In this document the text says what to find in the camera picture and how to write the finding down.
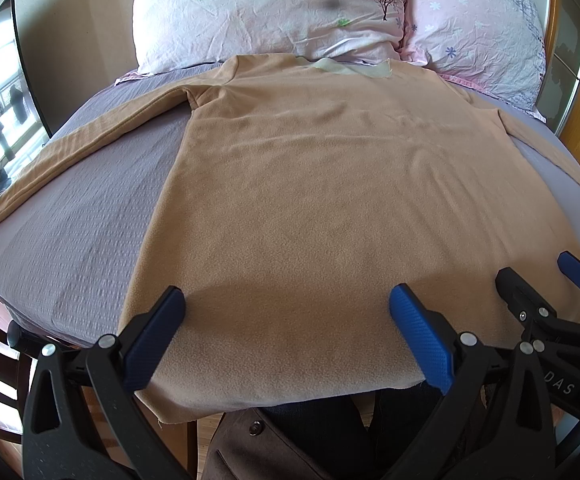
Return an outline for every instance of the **jacket button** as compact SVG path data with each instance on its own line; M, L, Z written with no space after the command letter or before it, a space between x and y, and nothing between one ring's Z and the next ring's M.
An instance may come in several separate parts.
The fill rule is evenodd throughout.
M265 424L263 423L263 420L255 420L251 425L250 425L250 435L252 436L257 436L260 435L261 433L263 433L263 429L265 428Z

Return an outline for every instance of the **brown jacket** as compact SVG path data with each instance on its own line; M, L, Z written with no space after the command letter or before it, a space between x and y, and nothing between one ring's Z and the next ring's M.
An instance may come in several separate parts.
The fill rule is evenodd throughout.
M332 480L258 408L226 413L201 480Z

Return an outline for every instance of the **pink floral pillowcase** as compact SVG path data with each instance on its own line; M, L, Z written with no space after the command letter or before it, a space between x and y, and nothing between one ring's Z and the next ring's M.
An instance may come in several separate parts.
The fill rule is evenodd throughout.
M545 75L532 0L406 0L399 55L529 113Z

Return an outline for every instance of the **white pillowcase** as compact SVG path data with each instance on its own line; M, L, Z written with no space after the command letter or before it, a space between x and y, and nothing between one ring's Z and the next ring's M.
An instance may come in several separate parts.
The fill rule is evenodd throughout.
M399 59L404 0L134 0L139 72L236 54Z

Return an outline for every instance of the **blue gripper pad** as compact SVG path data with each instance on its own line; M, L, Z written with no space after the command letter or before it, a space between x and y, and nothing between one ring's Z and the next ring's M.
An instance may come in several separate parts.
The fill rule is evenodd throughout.
M185 317L185 297L178 288L161 299L143 331L124 356L124 390L144 389L157 369L167 346Z
M561 272L580 288L580 260L569 251L565 251L559 254L556 262Z
M445 395L454 381L452 353L425 319L424 309L406 286L397 285L392 289L390 316L403 334L427 382Z

